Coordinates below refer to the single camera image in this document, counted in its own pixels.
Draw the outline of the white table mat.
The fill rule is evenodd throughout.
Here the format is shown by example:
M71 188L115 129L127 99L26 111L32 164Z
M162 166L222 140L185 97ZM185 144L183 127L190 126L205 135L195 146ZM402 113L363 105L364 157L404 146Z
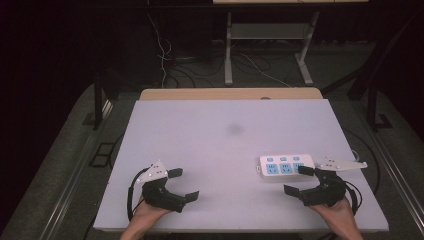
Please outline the white table mat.
M171 213L155 232L318 232L327 226L282 184L264 181L265 155L309 154L315 162L354 155L325 99L143 100L135 104L94 226L128 224L127 191L134 176L156 161L180 168L168 181L197 201Z

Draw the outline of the black metal stand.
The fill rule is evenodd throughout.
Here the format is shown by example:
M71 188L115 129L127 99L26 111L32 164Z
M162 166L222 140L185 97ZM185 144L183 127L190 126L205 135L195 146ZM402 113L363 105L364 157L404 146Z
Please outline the black metal stand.
M94 74L94 112L88 114L84 120L84 125L92 125L94 130L100 127L104 119L104 105L107 100L116 100L119 95L120 84L112 76L112 71L99 70Z
M377 113L378 79L376 75L389 51L388 45L376 44L369 58L358 69L354 83L348 91L349 99L354 101L359 101L367 95L366 122L375 132L379 129L392 128L388 118L384 114Z

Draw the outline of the metal floor rail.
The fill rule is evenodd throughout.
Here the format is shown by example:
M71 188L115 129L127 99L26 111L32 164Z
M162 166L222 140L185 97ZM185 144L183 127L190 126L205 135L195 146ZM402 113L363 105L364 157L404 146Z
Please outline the metal floor rail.
M363 128L371 138L372 143L377 148L377 155L380 158L381 165L384 167L391 179L391 182L394 184L397 193L402 199L403 205L406 207L408 214L414 221L414 225L424 237L424 208L421 206L416 195L406 182L400 169L396 165L394 158L390 154L389 149L384 144L380 134L375 132L367 123L364 108L359 103L354 103L353 109L359 117Z
M99 108L94 102L79 101L68 116L40 171L53 205L38 240L54 240L100 135L95 113L99 110L100 117L108 117L112 109L109 100L101 102Z

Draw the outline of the white power strip blue sockets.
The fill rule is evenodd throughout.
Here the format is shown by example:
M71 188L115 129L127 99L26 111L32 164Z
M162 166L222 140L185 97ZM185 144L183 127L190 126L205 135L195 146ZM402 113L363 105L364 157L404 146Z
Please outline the white power strip blue sockets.
M308 175L299 173L299 166L315 168L309 154L266 155L259 158L257 172L264 181L268 182L309 180Z

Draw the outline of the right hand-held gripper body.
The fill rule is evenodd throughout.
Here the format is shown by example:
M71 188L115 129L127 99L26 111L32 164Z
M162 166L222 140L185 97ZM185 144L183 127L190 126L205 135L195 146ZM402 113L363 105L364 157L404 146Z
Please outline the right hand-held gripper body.
M338 172L367 168L366 162L339 160L327 157L323 162L315 166L315 175L319 185L312 189L300 190L299 199L305 206L335 205L349 192L352 203L359 207L362 201L358 200L354 190L348 183L337 175Z

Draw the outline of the person's left hand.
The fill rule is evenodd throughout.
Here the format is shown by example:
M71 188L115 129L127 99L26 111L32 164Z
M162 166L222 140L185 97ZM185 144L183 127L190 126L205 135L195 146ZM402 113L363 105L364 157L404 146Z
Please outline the person's left hand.
M129 228L139 233L147 232L168 213L170 213L170 210L151 206L141 197L130 221Z

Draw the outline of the person's right hand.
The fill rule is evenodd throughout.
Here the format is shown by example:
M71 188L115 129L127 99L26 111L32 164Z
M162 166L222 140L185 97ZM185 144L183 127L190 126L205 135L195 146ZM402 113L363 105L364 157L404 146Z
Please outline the person's right hand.
M310 209L317 212L333 232L341 228L358 229L350 203L346 197L331 207L327 205L313 205L310 206Z

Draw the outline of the black floor frame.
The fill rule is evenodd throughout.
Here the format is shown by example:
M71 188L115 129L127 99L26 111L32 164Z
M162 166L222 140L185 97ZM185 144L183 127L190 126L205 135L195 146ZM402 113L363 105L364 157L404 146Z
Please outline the black floor frame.
M114 148L115 143L100 143L95 154L89 162L89 166L93 168L112 167L112 154L114 152Z

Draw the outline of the white metal frame desk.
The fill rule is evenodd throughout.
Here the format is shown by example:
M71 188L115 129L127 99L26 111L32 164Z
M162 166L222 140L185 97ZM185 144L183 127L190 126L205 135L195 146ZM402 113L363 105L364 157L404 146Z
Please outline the white metal frame desk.
M224 57L225 84L233 84L231 44L233 40L301 40L301 49L294 55L302 79L307 86L313 85L305 58L312 42L317 22L325 5L342 6L343 4L362 4L369 0L213 0L216 6L227 6L226 42ZM236 23L233 21L235 7L246 7L258 10L260 7L296 7L303 10L311 7L307 20L296 20L293 23Z

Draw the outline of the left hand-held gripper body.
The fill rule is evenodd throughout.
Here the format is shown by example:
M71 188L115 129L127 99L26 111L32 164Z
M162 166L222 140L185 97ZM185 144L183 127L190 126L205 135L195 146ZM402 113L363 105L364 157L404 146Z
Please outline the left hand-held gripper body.
M142 183L142 197L147 204L181 213L186 205L185 197L171 193L166 189L168 171L158 160L148 167L138 180Z

